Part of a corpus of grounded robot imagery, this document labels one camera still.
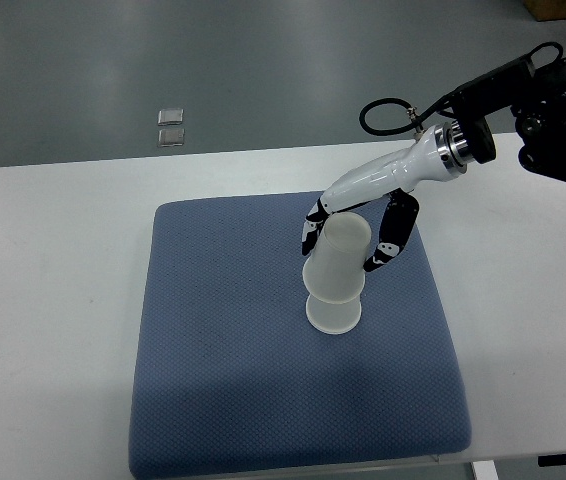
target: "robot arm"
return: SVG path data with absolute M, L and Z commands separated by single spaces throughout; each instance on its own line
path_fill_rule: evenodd
M 303 255 L 314 248 L 331 214 L 387 196 L 379 244 L 364 268 L 370 272 L 384 265 L 403 250 L 416 221 L 418 202 L 409 195 L 416 184 L 421 180 L 453 180 L 465 173 L 470 160 L 456 125 L 444 123 L 430 127 L 411 147 L 350 170 L 323 192 L 306 216 Z
M 536 69 L 532 56 L 540 49 L 554 47 L 555 60 Z M 521 165 L 534 173 L 566 182 L 566 57 L 555 42 L 539 45 L 523 55 L 454 91 L 444 95 L 422 115 L 411 105 L 388 98 L 370 103 L 359 121 L 365 131 L 377 136 L 417 129 L 419 139 L 412 147 L 384 155 L 342 176 L 319 198 L 306 217 L 302 252 L 307 255 L 318 239 L 325 220 L 333 213 L 356 208 L 389 197 L 374 255 L 365 262 L 372 271 L 398 255 L 409 238 L 417 201 L 409 195 L 421 180 L 448 181 L 465 173 L 467 163 L 486 163 L 496 158 L 496 148 L 485 115 L 511 107 L 516 131 L 525 146 L 519 152 Z M 408 110 L 411 123 L 396 129 L 370 127 L 367 113 L 384 104 L 399 104 Z M 454 119 L 422 133 L 430 115 Z

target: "blue seat cushion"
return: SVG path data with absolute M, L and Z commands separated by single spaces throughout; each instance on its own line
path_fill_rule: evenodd
M 301 230 L 318 196 L 157 210 L 130 424 L 136 478 L 468 447 L 463 382 L 417 229 L 367 274 L 356 328 L 334 336 L 307 321 Z M 356 211 L 376 232 L 384 208 Z

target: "white table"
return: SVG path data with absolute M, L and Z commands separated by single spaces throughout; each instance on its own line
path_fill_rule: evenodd
M 415 190 L 473 426 L 470 448 L 441 462 L 566 452 L 566 184 L 523 170 L 516 135 L 496 140 L 496 161 Z M 130 478 L 159 205 L 323 190 L 409 144 L 0 169 L 0 478 Z

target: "white plastic cup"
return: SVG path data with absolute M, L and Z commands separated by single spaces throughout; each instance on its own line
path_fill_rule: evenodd
M 371 239 L 370 225 L 356 213 L 336 213 L 325 222 L 303 266 L 303 282 L 310 293 L 305 311 L 321 332 L 345 333 L 359 322 L 363 264 Z

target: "concrete floor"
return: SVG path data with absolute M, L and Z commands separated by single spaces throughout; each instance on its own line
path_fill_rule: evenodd
M 371 100 L 422 111 L 548 40 L 566 50 L 566 21 L 537 23 L 519 0 L 0 1 L 0 167 L 375 141 L 358 125 Z M 185 109 L 182 147 L 157 147 L 165 107 Z M 488 120 L 514 131 L 507 111 Z M 497 469 L 566 479 L 536 459 Z M 342 478 L 472 475 L 458 465 Z

